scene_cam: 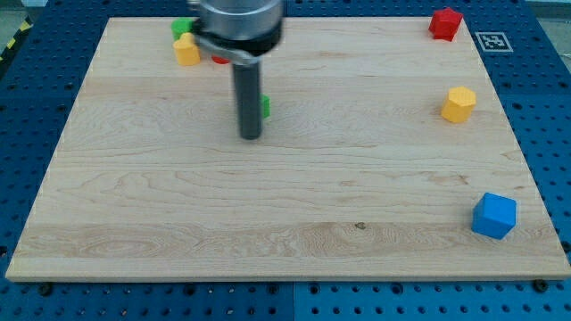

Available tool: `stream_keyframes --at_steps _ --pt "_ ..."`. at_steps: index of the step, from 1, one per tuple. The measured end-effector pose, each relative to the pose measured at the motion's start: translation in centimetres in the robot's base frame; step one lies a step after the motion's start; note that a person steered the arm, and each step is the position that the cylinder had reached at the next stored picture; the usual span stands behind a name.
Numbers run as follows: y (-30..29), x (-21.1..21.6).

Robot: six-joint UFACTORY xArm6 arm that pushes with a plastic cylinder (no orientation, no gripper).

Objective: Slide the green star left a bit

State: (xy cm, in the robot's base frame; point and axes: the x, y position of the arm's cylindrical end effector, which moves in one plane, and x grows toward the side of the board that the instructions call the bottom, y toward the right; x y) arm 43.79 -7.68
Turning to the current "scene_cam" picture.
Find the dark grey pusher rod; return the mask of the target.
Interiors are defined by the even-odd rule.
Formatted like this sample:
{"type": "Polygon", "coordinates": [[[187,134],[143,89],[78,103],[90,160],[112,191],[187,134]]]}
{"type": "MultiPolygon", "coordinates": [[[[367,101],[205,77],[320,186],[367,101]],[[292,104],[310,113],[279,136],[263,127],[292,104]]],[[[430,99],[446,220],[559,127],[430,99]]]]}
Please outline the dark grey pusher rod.
{"type": "Polygon", "coordinates": [[[239,134],[243,139],[254,140],[262,133],[261,64],[233,64],[233,83],[239,134]]]}

